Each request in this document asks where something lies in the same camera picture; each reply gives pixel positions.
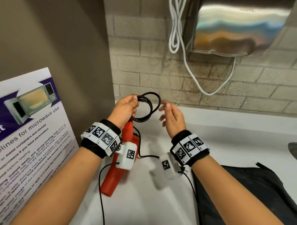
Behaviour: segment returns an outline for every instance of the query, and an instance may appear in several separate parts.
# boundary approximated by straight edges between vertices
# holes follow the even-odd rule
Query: person's left hand
[[[137,95],[128,95],[116,103],[116,106],[107,120],[122,130],[131,116],[135,116],[138,106]]]

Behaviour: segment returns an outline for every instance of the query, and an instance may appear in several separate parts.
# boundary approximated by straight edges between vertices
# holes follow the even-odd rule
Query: forearm
[[[283,224],[211,156],[195,162],[192,169],[227,225]]]
[[[102,159],[81,147],[25,205],[12,225],[69,224]]]

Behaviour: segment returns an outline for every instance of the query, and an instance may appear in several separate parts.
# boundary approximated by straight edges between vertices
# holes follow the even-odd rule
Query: informational poster
[[[0,225],[77,149],[48,68],[0,82]]]

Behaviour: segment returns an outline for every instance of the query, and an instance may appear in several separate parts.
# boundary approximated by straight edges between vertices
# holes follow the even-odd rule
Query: coiled white cord
[[[189,72],[189,74],[191,75],[191,77],[194,79],[196,85],[198,86],[198,88],[200,89],[200,91],[205,94],[205,95],[214,95],[215,93],[217,93],[232,77],[233,72],[234,72],[234,68],[235,68],[235,62],[236,62],[236,57],[233,60],[233,64],[232,64],[232,69],[230,72],[229,77],[227,78],[227,80],[225,80],[218,88],[217,90],[215,90],[213,93],[207,93],[205,92],[199,82],[197,81],[197,79],[195,78],[195,76],[193,75],[193,73],[191,72],[188,64],[187,64],[187,60],[186,60],[186,50],[185,50],[185,46],[184,46],[184,42],[182,39],[182,24],[181,24],[181,16],[183,14],[185,5],[186,5],[186,1],[187,0],[175,0],[175,6],[174,7],[172,5],[172,0],[169,0],[169,10],[170,10],[170,15],[171,15],[171,19],[172,19],[172,29],[171,29],[171,34],[169,37],[169,51],[173,54],[175,54],[178,49],[179,49],[179,45],[181,44],[181,47],[183,49],[183,56],[184,56],[184,63],[185,66],[187,68],[187,71]]]

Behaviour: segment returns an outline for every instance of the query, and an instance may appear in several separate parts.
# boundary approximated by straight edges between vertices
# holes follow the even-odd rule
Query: brick wall
[[[179,105],[297,116],[297,7],[272,48],[261,57],[238,58],[231,81],[213,96],[200,93],[181,52],[168,51],[168,0],[105,0],[105,11],[116,99],[154,91]],[[227,78],[232,59],[191,54],[188,62],[212,92]]]

